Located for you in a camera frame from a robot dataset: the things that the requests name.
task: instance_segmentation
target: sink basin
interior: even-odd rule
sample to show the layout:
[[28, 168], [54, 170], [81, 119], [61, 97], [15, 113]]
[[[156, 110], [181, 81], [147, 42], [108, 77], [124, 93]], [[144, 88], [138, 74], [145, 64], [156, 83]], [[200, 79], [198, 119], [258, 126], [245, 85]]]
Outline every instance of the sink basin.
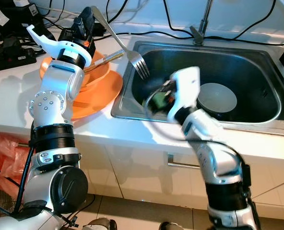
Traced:
[[[284, 120], [284, 79], [265, 51], [144, 41], [136, 42], [133, 50], [142, 54], [150, 77], [142, 80], [131, 64], [127, 66], [122, 92], [111, 111], [115, 117], [146, 119], [142, 104], [150, 93], [168, 80], [174, 71], [198, 66], [201, 85], [224, 85], [237, 98], [232, 111], [210, 113], [227, 124], [227, 128], [248, 130], [248, 126], [269, 127], [269, 124], [262, 124]], [[166, 121], [166, 115], [155, 114], [152, 119]]]

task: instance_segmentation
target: utensil handle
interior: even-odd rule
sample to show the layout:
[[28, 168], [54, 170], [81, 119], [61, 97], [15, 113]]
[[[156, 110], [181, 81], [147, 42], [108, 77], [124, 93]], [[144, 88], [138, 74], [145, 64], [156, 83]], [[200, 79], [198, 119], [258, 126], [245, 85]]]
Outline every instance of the utensil handle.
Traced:
[[114, 39], [118, 42], [118, 44], [126, 51], [127, 48], [122, 43], [122, 41], [118, 38], [118, 36], [115, 34], [115, 32], [112, 30], [102, 13], [99, 11], [99, 9], [96, 6], [92, 6], [92, 12], [94, 14], [94, 17], [111, 33], [111, 35], [114, 37]]

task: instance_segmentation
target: faucet handle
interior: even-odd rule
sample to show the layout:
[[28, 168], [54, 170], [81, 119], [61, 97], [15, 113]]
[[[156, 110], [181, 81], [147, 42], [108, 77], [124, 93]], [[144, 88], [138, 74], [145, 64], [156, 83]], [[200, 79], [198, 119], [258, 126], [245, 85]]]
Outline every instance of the faucet handle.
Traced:
[[194, 40], [193, 44], [194, 45], [203, 45], [204, 43], [204, 36], [200, 32], [198, 32], [193, 26], [190, 26], [191, 33], [193, 33]]

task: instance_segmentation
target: wall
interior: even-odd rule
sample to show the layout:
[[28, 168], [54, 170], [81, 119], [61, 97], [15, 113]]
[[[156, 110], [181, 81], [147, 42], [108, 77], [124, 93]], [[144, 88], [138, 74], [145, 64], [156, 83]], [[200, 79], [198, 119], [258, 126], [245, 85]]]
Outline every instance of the wall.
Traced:
[[[49, 0], [30, 0], [39, 6], [48, 6]], [[136, 9], [139, 3], [147, 2], [136, 12], [124, 12], [116, 22], [130, 20], [131, 23], [167, 25], [162, 0], [129, 0], [125, 9]], [[199, 27], [207, 0], [166, 0], [172, 25]], [[109, 11], [118, 10], [123, 0], [111, 0]], [[65, 10], [80, 12], [85, 6], [95, 5], [105, 12], [107, 0], [66, 0]], [[263, 18], [270, 10], [273, 0], [214, 0], [210, 11], [208, 28], [216, 30], [241, 31]], [[62, 9], [63, 0], [53, 0], [52, 7]], [[278, 0], [272, 15], [251, 31], [284, 35], [284, 6]]]

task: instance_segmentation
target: cabinet handle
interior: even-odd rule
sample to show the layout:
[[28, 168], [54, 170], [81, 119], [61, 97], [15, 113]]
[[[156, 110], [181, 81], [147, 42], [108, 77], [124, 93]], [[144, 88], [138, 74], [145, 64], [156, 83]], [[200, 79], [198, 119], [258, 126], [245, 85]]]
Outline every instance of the cabinet handle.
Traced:
[[187, 169], [200, 169], [199, 165], [183, 164], [174, 162], [174, 156], [172, 154], [167, 155], [167, 165], [171, 167], [187, 168]]

